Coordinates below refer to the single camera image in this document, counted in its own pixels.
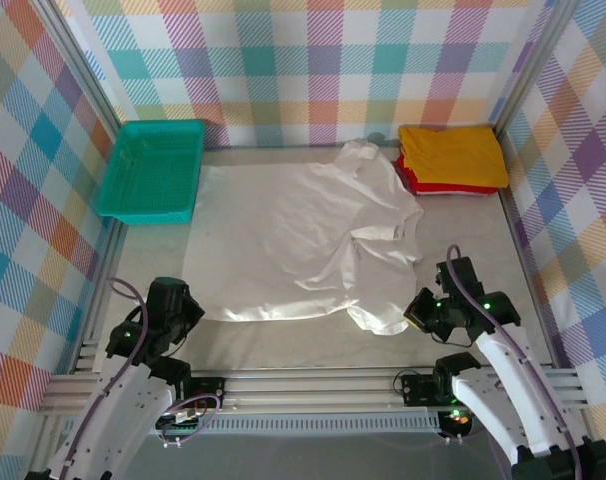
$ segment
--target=black bracket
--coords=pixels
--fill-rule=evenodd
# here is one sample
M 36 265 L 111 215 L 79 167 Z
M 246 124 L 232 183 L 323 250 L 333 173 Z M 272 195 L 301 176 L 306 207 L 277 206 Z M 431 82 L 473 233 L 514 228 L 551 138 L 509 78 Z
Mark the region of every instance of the black bracket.
M 196 395 L 209 394 L 218 397 L 219 402 L 223 405 L 225 398 L 225 378 L 223 377 L 190 377 L 183 382 L 183 398 L 190 398 Z M 214 399 L 208 398 L 199 405 L 206 405 L 208 408 L 214 408 L 216 402 Z
M 450 412 L 439 412 L 438 415 L 439 426 L 441 427 L 442 432 L 444 432 L 441 433 L 442 437 L 456 437 L 457 435 L 465 437 L 466 435 L 469 435 L 472 431 L 472 414 L 470 412 L 467 413 L 467 416 L 470 417 L 470 420 L 466 423 L 461 423 L 455 420 L 450 414 Z
M 401 376 L 403 405 L 406 407 L 457 407 L 463 404 L 458 400 L 444 401 L 438 395 L 438 387 L 432 375 Z
M 606 443 L 604 440 L 592 442 L 583 437 L 583 445 L 577 448 L 583 478 L 606 480 Z M 512 465 L 514 480 L 572 480 L 575 466 L 570 450 L 550 448 L 550 454 L 535 457 L 529 448 L 518 447 L 518 463 Z

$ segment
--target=checkered backdrop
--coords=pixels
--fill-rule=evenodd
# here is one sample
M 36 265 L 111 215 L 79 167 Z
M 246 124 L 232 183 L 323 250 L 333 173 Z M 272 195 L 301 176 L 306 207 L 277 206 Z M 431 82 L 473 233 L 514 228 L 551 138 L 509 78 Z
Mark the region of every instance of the checkered backdrop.
M 208 147 L 488 123 L 554 3 L 58 1 L 122 119 L 205 119 Z
M 0 480 L 69 360 L 107 223 L 111 141 L 28 0 L 0 2 Z
M 584 0 L 510 128 L 510 206 L 544 321 L 606 438 L 606 0 Z

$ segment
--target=cable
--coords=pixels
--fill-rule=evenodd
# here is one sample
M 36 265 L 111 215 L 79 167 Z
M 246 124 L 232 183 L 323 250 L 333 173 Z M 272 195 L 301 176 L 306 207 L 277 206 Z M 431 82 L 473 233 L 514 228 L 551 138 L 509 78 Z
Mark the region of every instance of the cable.
M 495 328 L 495 330 L 497 332 L 499 332 L 499 334 L 509 344 L 510 348 L 512 348 L 512 350 L 514 350 L 514 352 L 516 352 L 518 361 L 522 365 L 524 365 L 526 371 L 528 372 L 528 375 L 530 376 L 530 379 L 532 381 L 534 381 L 534 383 L 536 384 L 536 387 L 539 390 L 539 393 L 542 395 L 548 408 L 552 411 L 552 414 L 557 419 L 559 428 L 563 431 L 563 436 L 565 437 L 565 440 L 567 441 L 567 444 L 570 447 L 570 452 L 572 453 L 572 460 L 574 462 L 574 467 L 575 467 L 574 468 L 575 480 L 583 480 L 583 470 L 581 468 L 581 460 L 579 458 L 579 452 L 576 448 L 576 444 L 574 443 L 574 438 L 572 437 L 572 434 L 570 433 L 570 431 L 568 429 L 567 423 L 565 422 L 565 420 L 563 418 L 563 414 L 557 407 L 556 402 L 552 398 L 552 395 L 550 394 L 548 389 L 545 387 L 543 380 L 541 379 L 541 377 L 539 376 L 537 371 L 534 369 L 534 365 L 532 365 L 530 359 L 525 354 L 523 349 L 521 349 L 519 344 L 516 343 L 516 341 L 507 332 L 507 330 L 503 327 L 503 325 L 501 325 L 498 322 L 498 320 L 496 320 L 496 318 L 494 318 L 485 308 L 483 308 L 474 299 L 474 297 L 472 297 L 472 295 L 470 295 L 470 292 L 468 292 L 465 289 L 465 287 L 461 283 L 461 280 L 456 275 L 456 271 L 454 270 L 454 264 L 452 263 L 452 251 L 453 250 L 456 250 L 456 254 L 457 254 L 458 258 L 461 258 L 461 249 L 459 248 L 458 245 L 450 245 L 450 247 L 447 249 L 447 258 L 446 258 L 447 270 L 448 270 L 448 273 L 450 274 L 450 277 L 452 277 L 452 280 L 454 281 L 456 288 L 461 292 L 461 294 L 463 295 L 463 297 L 465 297 L 465 299 L 468 301 L 468 303 L 470 305 L 472 305 L 479 313 L 481 313 L 481 315 L 483 315 L 483 317 L 485 317 L 485 319 L 487 321 L 489 321 L 492 324 L 492 326 Z
M 456 343 L 456 342 L 444 342 L 443 340 L 436 338 L 434 336 L 434 332 L 432 332 L 432 334 L 430 336 L 432 337 L 432 340 L 434 340 L 439 345 L 451 345 L 453 347 L 461 347 L 461 348 L 470 348 L 472 345 L 474 345 L 474 342 L 470 342 L 468 345 L 463 345 L 462 343 Z
M 199 401 L 197 400 L 196 402 L 194 402 L 194 415 L 196 415 L 197 417 L 203 417 L 207 413 L 207 400 L 204 400 L 203 403 L 205 404 L 205 407 L 203 408 L 203 413 L 199 415 Z
M 401 396 L 403 395 L 403 392 L 400 390 L 397 390 L 396 381 L 399 379 L 399 377 L 401 376 L 401 374 L 403 372 L 412 372 L 414 375 L 421 375 L 419 372 L 417 372 L 416 370 L 412 370 L 411 368 L 405 368 L 396 374 L 396 376 L 394 377 L 394 380 L 392 380 L 392 390 L 394 390 L 395 393 L 397 393 L 398 395 L 401 395 Z
M 137 302 L 139 302 L 139 306 L 137 308 L 140 308 L 141 322 L 143 323 L 143 328 L 141 330 L 141 335 L 139 336 L 139 339 L 137 340 L 136 345 L 134 346 L 134 349 L 132 349 L 132 353 L 130 353 L 130 356 L 127 357 L 127 359 L 123 363 L 123 366 L 119 369 L 119 371 L 116 373 L 116 375 L 114 375 L 114 377 L 112 377 L 112 380 L 110 380 L 108 382 L 108 384 L 101 391 L 101 393 L 94 399 L 94 402 L 92 402 L 92 405 L 90 405 L 90 408 L 88 408 L 87 413 L 83 417 L 83 420 L 81 420 L 79 429 L 76 431 L 76 435 L 74 435 L 74 439 L 72 439 L 72 442 L 70 442 L 70 448 L 67 452 L 67 455 L 65 456 L 65 462 L 64 462 L 63 468 L 61 468 L 61 474 L 59 476 L 59 480 L 65 480 L 65 478 L 67 477 L 67 472 L 69 470 L 69 466 L 72 464 L 72 459 L 74 458 L 76 449 L 81 441 L 83 432 L 85 432 L 85 429 L 87 428 L 91 418 L 94 416 L 94 413 L 96 412 L 98 406 L 101 404 L 103 399 L 105 397 L 107 397 L 107 395 L 110 393 L 110 390 L 112 389 L 112 387 L 116 384 L 116 382 L 118 382 L 120 380 L 120 378 L 123 376 L 123 374 L 128 369 L 128 367 L 130 367 L 132 365 L 132 361 L 134 360 L 134 357 L 136 357 L 136 354 L 139 352 L 139 350 L 143 346 L 143 342 L 145 341 L 145 337 L 146 337 L 147 331 L 148 331 L 149 319 L 148 319 L 147 307 L 146 307 L 145 301 L 143 300 L 143 297 L 141 296 L 139 291 L 136 288 L 134 288 L 134 286 L 132 286 L 130 283 L 126 282 L 125 280 L 121 280 L 120 278 L 111 277 L 111 278 L 108 278 L 108 282 L 109 282 L 110 286 L 112 287 L 112 289 L 114 290 L 114 292 L 116 292 L 118 295 L 121 295 L 125 298 L 134 299 Z M 132 292 L 133 295 L 128 295 L 128 294 L 121 292 L 120 290 L 118 290 L 117 288 L 114 287 L 115 283 L 123 285 L 130 292 Z
M 167 355 L 163 355 L 163 357 L 171 357 L 176 352 L 178 352 L 181 348 L 183 348 L 183 345 L 185 345 L 185 342 L 187 341 L 187 332 L 185 331 L 187 329 L 185 327 L 185 323 L 181 326 L 181 330 L 183 331 L 182 335 L 185 335 L 183 337 L 183 340 L 181 340 L 181 343 L 179 344 L 179 346 L 176 347 L 172 353 L 168 353 Z
M 189 442 L 194 437 L 196 437 L 196 435 L 198 435 L 202 430 L 204 430 L 205 428 L 207 428 L 207 426 L 210 423 L 212 423 L 212 420 L 214 420 L 214 417 L 216 417 L 216 415 L 219 413 L 219 410 L 221 409 L 221 400 L 219 399 L 219 397 L 217 397 L 214 394 L 204 393 L 202 395 L 195 395 L 195 396 L 190 397 L 190 398 L 188 398 L 186 400 L 181 400 L 180 402 L 175 403 L 170 408 L 168 408 L 168 412 L 171 412 L 172 410 L 176 410 L 177 408 L 181 408 L 182 406 L 187 405 L 188 403 L 198 402 L 199 400 L 204 400 L 206 398 L 211 398 L 216 403 L 216 406 L 214 407 L 214 412 L 212 413 L 212 415 L 210 416 L 210 418 L 208 418 L 205 422 L 203 422 L 203 425 L 201 425 L 199 428 L 197 428 L 190 435 L 188 435 L 185 438 L 182 438 L 181 440 L 177 439 L 175 442 L 172 442 L 172 441 L 170 441 L 170 440 L 168 440 L 166 438 L 165 432 L 168 429 L 168 425 L 166 425 L 165 427 L 163 427 L 163 430 L 161 430 L 161 435 L 158 435 L 158 437 L 161 440 L 163 440 L 163 443 L 164 443 L 165 447 L 167 447 L 168 445 L 176 445 L 177 447 L 180 447 L 181 444 L 183 444 L 185 442 Z

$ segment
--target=red cloth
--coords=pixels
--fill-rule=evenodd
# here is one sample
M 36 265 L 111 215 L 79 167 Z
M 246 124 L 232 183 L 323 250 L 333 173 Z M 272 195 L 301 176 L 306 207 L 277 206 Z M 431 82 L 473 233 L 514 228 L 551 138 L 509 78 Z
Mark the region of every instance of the red cloth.
M 414 172 L 405 166 L 404 160 L 403 155 L 401 155 L 396 161 L 395 166 L 397 171 L 400 170 L 405 174 L 407 182 L 403 182 L 403 185 L 414 195 L 492 195 L 498 191 L 497 188 L 492 187 L 471 187 L 468 185 L 450 185 L 447 183 L 421 183 L 416 178 Z

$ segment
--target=stack of folded clothes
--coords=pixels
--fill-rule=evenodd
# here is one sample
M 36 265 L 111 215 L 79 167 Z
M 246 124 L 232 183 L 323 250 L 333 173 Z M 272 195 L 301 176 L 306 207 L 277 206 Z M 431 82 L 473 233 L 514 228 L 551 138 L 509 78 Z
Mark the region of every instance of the stack of folded clothes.
M 490 127 L 400 127 L 399 139 L 397 171 L 414 195 L 490 195 L 507 187 L 503 154 Z

